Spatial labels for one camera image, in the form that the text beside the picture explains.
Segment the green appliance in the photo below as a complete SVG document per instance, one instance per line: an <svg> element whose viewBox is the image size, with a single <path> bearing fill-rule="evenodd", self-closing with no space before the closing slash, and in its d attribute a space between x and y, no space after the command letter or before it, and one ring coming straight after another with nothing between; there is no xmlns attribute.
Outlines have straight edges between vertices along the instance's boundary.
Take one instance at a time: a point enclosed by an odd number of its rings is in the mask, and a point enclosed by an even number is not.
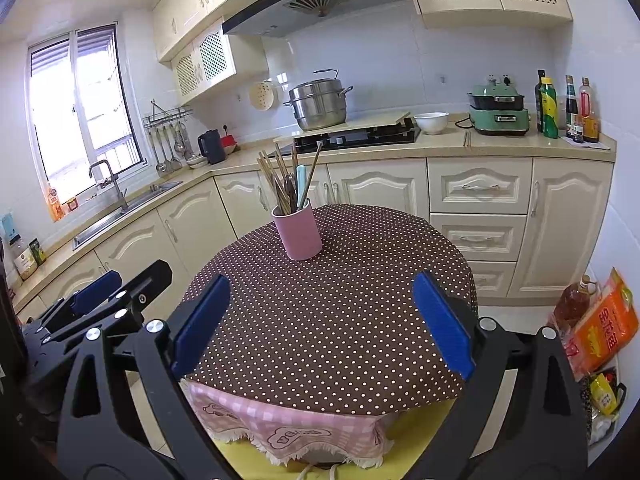
<svg viewBox="0 0 640 480"><path fill-rule="evenodd" d="M529 111L524 96L509 78L497 83L489 78L486 86L476 85L469 94L471 123L479 134L489 136L523 136L529 131Z"/></svg>

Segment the sink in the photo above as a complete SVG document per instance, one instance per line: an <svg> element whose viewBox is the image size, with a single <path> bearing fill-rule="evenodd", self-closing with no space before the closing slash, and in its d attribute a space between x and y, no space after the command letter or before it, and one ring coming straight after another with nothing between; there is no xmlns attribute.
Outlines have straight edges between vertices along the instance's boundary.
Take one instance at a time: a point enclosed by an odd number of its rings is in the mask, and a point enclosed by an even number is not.
<svg viewBox="0 0 640 480"><path fill-rule="evenodd" d="M107 216L100 218L96 223L92 224L87 229L82 231L79 235L77 235L74 238L73 250L75 251L78 247L87 243L91 238L93 238L95 235L100 234L102 231L104 231L107 227L112 225L114 222L120 220L121 218L125 217L129 213L142 207L150 200L155 199L156 197L162 195L163 193L166 193L167 191L169 191L170 189L173 189L176 186L179 186L180 184L182 184L182 181L165 182L164 184L159 184L158 186L155 186L155 185L150 186L149 189L145 191L143 194L135 197L130 201L127 201L127 204L129 205L129 207L127 208L126 211L123 211L122 209L117 209L113 213L109 213Z"/></svg>

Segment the brown polka dot tablecloth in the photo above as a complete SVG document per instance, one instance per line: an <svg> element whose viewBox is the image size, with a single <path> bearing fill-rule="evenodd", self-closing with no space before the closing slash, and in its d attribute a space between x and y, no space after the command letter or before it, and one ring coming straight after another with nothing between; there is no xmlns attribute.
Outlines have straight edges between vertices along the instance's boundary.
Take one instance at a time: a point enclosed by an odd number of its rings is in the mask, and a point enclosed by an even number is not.
<svg viewBox="0 0 640 480"><path fill-rule="evenodd" d="M478 314L462 254L426 220L387 208L327 205L314 211L322 251L289 260L273 223L220 251L194 278L196 297L216 274L232 301L188 377L259 402L349 415L383 415L455 397L412 298L430 270Z"/></svg>

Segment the black kettle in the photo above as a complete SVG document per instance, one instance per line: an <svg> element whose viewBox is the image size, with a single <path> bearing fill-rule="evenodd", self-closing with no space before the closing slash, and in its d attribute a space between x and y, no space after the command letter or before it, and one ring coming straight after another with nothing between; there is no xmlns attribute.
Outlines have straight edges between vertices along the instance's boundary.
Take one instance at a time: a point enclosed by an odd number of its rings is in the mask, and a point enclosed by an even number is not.
<svg viewBox="0 0 640 480"><path fill-rule="evenodd" d="M209 164L217 164L226 159L225 149L222 147L220 134L217 130L207 130L198 137L200 153L207 157Z"/></svg>

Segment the utensil rack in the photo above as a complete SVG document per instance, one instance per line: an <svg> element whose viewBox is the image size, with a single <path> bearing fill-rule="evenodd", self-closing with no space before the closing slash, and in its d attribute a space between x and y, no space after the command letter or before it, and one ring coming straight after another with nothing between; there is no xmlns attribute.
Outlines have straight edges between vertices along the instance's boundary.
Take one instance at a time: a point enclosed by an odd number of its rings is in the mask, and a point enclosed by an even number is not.
<svg viewBox="0 0 640 480"><path fill-rule="evenodd" d="M142 119L145 128L157 128L158 126L173 123L193 114L193 110L191 108L185 108L183 106L171 108L170 110L163 110L156 104L155 99L151 99L151 105L153 107L151 115Z"/></svg>

